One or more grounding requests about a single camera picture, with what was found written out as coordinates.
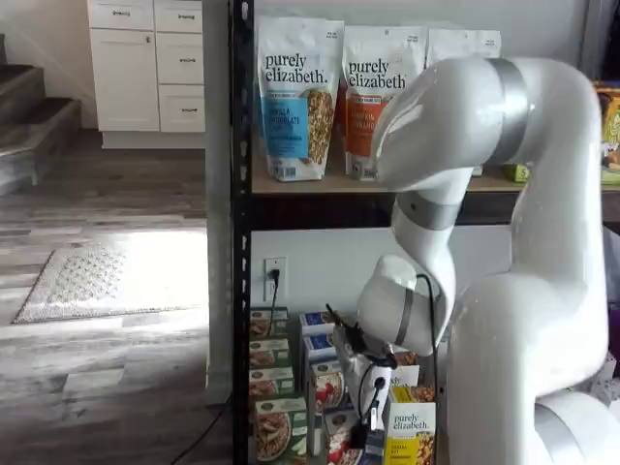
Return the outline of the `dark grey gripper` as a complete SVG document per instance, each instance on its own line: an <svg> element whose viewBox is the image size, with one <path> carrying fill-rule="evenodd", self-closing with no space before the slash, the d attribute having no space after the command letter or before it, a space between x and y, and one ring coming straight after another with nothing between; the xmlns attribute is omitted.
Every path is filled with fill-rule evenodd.
<svg viewBox="0 0 620 465"><path fill-rule="evenodd" d="M384 425L395 354L388 342L364 332L358 324L349 325L328 303L325 308L335 323L334 348L360 420L350 430L349 445L351 449L364 449L368 426Z"/></svg>

